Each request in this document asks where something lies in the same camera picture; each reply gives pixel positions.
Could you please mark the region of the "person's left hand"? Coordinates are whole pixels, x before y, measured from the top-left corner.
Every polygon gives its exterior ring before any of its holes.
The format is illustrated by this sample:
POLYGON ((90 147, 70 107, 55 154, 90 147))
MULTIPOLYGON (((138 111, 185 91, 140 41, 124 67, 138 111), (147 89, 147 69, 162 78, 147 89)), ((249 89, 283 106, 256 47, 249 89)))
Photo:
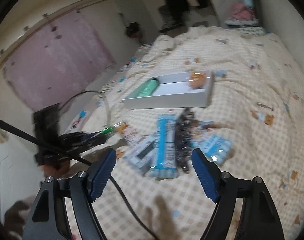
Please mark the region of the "person's left hand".
POLYGON ((70 161, 67 160, 65 162, 62 162, 61 166, 58 170, 49 165, 40 166, 40 169, 42 170, 45 178, 48 176, 52 176, 55 179, 59 179, 59 178, 65 176, 65 174, 69 172, 70 161))

